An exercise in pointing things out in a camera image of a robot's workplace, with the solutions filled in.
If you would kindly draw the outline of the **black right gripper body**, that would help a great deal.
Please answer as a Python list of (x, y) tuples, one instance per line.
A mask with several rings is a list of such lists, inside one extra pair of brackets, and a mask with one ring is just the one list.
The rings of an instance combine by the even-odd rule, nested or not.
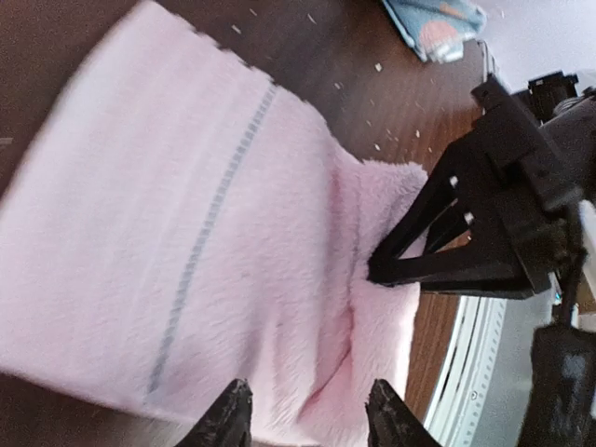
[(472, 91), (485, 115), (490, 167), (504, 182), (495, 205), (533, 292), (557, 275), (576, 290), (588, 257), (582, 201), (595, 199), (595, 90), (577, 92), (575, 74), (547, 74), (510, 94), (495, 76)]

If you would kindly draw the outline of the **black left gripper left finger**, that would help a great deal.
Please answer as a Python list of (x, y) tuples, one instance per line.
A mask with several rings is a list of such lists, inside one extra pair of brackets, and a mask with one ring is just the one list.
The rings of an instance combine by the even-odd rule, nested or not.
[(246, 380), (232, 380), (179, 447), (251, 446), (252, 392)]

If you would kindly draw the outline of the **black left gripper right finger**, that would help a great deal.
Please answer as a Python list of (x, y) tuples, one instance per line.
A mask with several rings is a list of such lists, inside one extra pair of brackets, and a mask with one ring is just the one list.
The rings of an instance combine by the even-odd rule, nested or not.
[(385, 379), (375, 379), (365, 404), (369, 447), (440, 447)]

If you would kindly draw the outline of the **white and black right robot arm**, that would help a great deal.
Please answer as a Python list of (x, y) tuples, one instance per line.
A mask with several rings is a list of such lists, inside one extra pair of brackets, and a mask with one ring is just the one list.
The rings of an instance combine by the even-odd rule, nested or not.
[(595, 204), (595, 91), (551, 74), (529, 94), (565, 88), (540, 121), (494, 76), (473, 89), (483, 115), (451, 142), (410, 209), (368, 262), (370, 282), (522, 300), (561, 287), (561, 307), (535, 330), (532, 388), (521, 446), (590, 446), (595, 420), (595, 336), (572, 309)]

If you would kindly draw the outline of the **large pink towel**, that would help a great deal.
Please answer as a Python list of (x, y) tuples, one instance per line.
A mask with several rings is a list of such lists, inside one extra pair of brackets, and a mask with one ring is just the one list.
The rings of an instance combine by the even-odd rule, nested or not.
[(196, 421), (233, 379), (265, 442), (362, 446), (405, 390), (417, 284), (367, 279), (426, 181), (152, 1), (93, 49), (1, 205), (1, 369)]

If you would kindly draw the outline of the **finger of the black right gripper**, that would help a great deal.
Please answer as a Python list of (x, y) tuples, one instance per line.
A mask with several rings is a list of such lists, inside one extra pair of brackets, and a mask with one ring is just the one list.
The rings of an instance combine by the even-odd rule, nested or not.
[(476, 279), (494, 272), (486, 239), (403, 259), (402, 254), (444, 212), (466, 225), (485, 228), (487, 200), (494, 176), (485, 156), (472, 145), (450, 144), (410, 209), (379, 243), (369, 260), (370, 279)]
[(402, 219), (372, 254), (372, 282), (497, 298), (540, 292), (540, 232), (497, 219)]

